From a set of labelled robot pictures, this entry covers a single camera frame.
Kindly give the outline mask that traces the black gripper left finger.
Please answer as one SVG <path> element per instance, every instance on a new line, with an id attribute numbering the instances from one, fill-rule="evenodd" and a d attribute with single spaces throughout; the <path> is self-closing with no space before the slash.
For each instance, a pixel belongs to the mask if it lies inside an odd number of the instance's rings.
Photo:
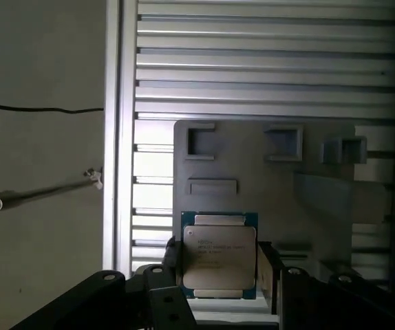
<path id="1" fill-rule="evenodd" d="M 96 272 L 15 329 L 194 329 L 196 321 L 173 272 L 180 245 L 167 242 L 161 264 L 131 278 L 113 270 Z"/>

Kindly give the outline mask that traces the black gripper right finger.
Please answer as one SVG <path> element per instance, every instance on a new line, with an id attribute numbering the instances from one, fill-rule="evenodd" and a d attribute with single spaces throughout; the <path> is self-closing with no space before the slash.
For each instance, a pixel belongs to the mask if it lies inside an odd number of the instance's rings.
<path id="1" fill-rule="evenodd" d="M 353 272 L 321 281 L 287 267 L 269 242 L 257 244 L 257 282 L 280 329 L 395 329 L 395 295 Z"/>

